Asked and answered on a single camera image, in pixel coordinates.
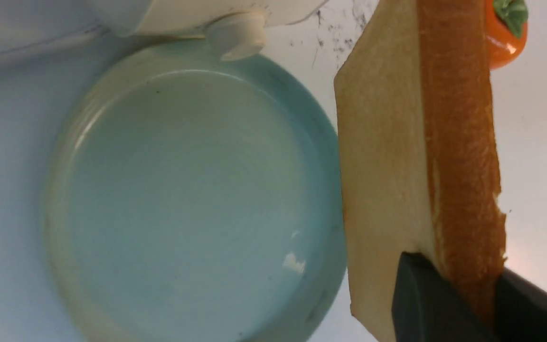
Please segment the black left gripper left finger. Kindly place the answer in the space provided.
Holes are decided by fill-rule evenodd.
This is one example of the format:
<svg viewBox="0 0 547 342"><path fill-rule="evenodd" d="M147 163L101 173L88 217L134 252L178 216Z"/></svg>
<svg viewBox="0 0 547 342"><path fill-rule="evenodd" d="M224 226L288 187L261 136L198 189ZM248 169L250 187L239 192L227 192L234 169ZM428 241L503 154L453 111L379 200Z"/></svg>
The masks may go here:
<svg viewBox="0 0 547 342"><path fill-rule="evenodd" d="M421 254L402 253L392 301L398 342L495 342L453 286Z"/></svg>

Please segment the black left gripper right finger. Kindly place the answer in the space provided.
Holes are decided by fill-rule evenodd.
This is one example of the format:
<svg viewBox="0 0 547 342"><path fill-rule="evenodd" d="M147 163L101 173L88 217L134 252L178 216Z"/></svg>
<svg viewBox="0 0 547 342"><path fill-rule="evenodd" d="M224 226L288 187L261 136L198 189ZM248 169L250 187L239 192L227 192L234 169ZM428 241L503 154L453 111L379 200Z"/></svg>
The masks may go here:
<svg viewBox="0 0 547 342"><path fill-rule="evenodd" d="M501 342L547 342L547 292L504 269L495 288L494 331Z"/></svg>

